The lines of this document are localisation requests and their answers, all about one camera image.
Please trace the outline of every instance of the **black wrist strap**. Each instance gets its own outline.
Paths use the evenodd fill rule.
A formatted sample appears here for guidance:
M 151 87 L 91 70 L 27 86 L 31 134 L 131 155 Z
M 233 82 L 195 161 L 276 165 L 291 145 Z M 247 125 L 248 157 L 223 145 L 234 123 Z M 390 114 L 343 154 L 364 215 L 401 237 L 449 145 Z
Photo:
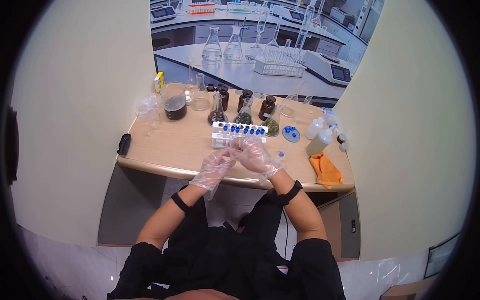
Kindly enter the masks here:
M 276 191 L 274 191 L 275 202 L 278 205 L 285 206 L 290 202 L 290 200 L 293 199 L 293 197 L 295 197 L 298 194 L 298 192 L 301 189 L 303 189 L 303 187 L 301 186 L 300 182 L 298 180 L 295 180 L 295 184 L 293 185 L 293 188 L 287 194 L 278 195 Z
M 180 199 L 180 196 L 179 194 L 176 192 L 175 194 L 172 195 L 172 200 L 173 202 L 175 202 L 175 204 L 181 209 L 183 210 L 183 212 L 185 213 L 185 215 L 188 214 L 188 212 L 190 211 L 191 207 L 187 206 L 187 204 L 185 204 L 185 202 Z

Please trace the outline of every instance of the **person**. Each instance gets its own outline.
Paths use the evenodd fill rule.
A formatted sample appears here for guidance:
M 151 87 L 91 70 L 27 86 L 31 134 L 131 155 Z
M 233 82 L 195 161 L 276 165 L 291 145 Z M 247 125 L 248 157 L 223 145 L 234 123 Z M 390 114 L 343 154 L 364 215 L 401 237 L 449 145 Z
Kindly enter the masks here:
M 228 223 L 209 228 L 203 195 L 237 161 L 274 188 L 240 221 L 237 231 Z M 280 256 L 275 245 L 283 209 L 298 235 L 290 261 Z M 345 296 L 313 202 L 258 137 L 239 137 L 230 148 L 206 157 L 189 185 L 147 220 L 107 299 L 340 300 Z

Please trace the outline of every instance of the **small white bottle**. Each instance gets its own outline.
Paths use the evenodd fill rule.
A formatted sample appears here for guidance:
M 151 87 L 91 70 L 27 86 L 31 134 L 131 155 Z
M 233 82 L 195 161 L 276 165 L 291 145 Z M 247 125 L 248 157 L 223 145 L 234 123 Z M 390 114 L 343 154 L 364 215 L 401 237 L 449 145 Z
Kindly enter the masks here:
M 318 119 L 314 119 L 310 126 L 308 127 L 307 131 L 305 132 L 305 136 L 307 139 L 311 140 L 315 137 L 315 135 L 320 132 L 320 130 L 324 126 L 324 119 L 319 117 Z
M 332 130 L 322 129 L 307 145 L 305 151 L 308 156 L 322 152 L 332 142 Z

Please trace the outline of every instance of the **test tube rack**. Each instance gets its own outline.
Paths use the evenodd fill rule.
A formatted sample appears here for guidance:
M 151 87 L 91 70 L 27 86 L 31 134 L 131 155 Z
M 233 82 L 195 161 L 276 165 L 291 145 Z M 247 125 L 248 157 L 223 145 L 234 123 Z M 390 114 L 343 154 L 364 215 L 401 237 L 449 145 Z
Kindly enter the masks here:
M 187 14 L 214 13 L 215 3 L 212 2 L 193 2 L 188 5 Z
M 227 2 L 227 12 L 255 13 L 256 11 L 257 7 L 255 2 Z
M 261 75 L 279 75 L 290 77 L 303 77 L 307 68 L 300 64 L 264 61 L 255 59 L 253 70 Z
M 223 131 L 223 126 L 227 126 L 228 130 L 225 132 Z M 230 128 L 232 126 L 235 127 L 240 127 L 240 132 L 239 133 L 231 133 Z M 254 129 L 255 131 L 257 129 L 264 129 L 265 133 L 268 132 L 268 127 L 265 126 L 260 126 L 260 125 L 248 125 L 248 124 L 238 124 L 238 123 L 228 123 L 228 122 L 213 122 L 213 132 L 212 132 L 212 148 L 215 149 L 223 149 L 227 148 L 230 146 L 231 141 L 233 141 L 234 138 L 236 137 L 241 137 L 241 136 L 249 136 L 250 133 L 243 133 L 243 130 L 245 127 L 250 131 L 250 129 Z M 267 139 L 264 136 L 261 136 L 262 143 L 266 143 Z

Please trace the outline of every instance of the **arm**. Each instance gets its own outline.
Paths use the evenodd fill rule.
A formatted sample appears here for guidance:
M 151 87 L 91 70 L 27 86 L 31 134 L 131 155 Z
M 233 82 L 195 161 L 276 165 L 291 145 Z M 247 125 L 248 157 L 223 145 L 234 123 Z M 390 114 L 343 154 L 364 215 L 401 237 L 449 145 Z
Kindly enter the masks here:
M 178 196 L 187 206 L 193 206 L 207 191 L 212 191 L 235 165 L 235 160 L 225 160 L 224 156 L 230 156 L 226 149 L 215 151 L 207 156 L 198 175 L 185 189 L 178 192 Z M 163 244 L 184 217 L 185 213 L 170 198 L 148 219 L 136 243 L 147 242 L 162 250 Z
M 279 195 L 287 194 L 294 185 L 294 180 L 284 169 L 279 170 L 269 180 Z M 312 238 L 327 239 L 322 217 L 303 190 L 285 206 L 285 212 L 297 231 L 299 242 Z
M 231 154 L 245 168 L 269 179 L 277 194 L 287 194 L 294 180 L 285 171 L 278 159 L 274 158 L 256 137 L 237 138 L 232 141 Z M 285 212 L 298 233 L 299 241 L 318 238 L 326 240 L 322 217 L 303 190 L 285 206 Z

